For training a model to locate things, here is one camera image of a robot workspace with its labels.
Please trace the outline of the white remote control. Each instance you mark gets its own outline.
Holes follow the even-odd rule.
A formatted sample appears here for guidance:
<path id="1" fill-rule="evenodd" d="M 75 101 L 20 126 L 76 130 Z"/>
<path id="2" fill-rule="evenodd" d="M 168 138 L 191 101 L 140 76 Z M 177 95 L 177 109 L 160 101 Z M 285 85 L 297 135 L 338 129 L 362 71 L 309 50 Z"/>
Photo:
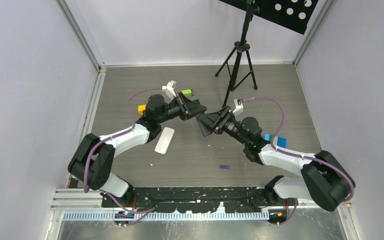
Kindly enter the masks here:
<path id="1" fill-rule="evenodd" d="M 165 127 L 161 132 L 154 151 L 158 154 L 165 155 L 171 144 L 174 134 L 175 130 L 173 128 Z"/>

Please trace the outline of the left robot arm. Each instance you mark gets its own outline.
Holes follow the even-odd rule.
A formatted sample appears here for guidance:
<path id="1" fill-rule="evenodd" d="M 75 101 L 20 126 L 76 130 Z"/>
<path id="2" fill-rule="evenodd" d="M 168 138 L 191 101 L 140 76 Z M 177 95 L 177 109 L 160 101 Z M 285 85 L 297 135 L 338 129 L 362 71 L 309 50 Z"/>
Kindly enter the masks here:
<path id="1" fill-rule="evenodd" d="M 206 110 L 199 100 L 191 100 L 183 93 L 169 103 L 162 95 L 154 94 L 148 98 L 143 115 L 132 126 L 104 136 L 85 135 L 67 170 L 83 182 L 86 192 L 102 190 L 113 195 L 121 207 L 128 207 L 134 199 L 131 184 L 111 172 L 114 158 L 153 141 L 162 131 L 162 123 L 174 118 L 186 121 Z"/>

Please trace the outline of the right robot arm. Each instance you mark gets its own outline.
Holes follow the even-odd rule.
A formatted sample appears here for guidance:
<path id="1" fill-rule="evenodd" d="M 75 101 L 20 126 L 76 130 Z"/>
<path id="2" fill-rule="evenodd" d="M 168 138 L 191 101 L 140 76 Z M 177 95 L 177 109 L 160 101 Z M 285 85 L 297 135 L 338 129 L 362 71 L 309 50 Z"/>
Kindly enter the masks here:
<path id="1" fill-rule="evenodd" d="M 271 205 L 279 205 L 289 198 L 306 199 L 332 212 L 354 196 L 354 180 L 326 150 L 303 153 L 275 145 L 263 138 L 256 118 L 245 117 L 238 121 L 228 107 L 199 113 L 196 119 L 204 136 L 226 133 L 244 146 L 243 152 L 251 162 L 277 167 L 297 176 L 280 177 L 266 190 L 265 198 Z"/>

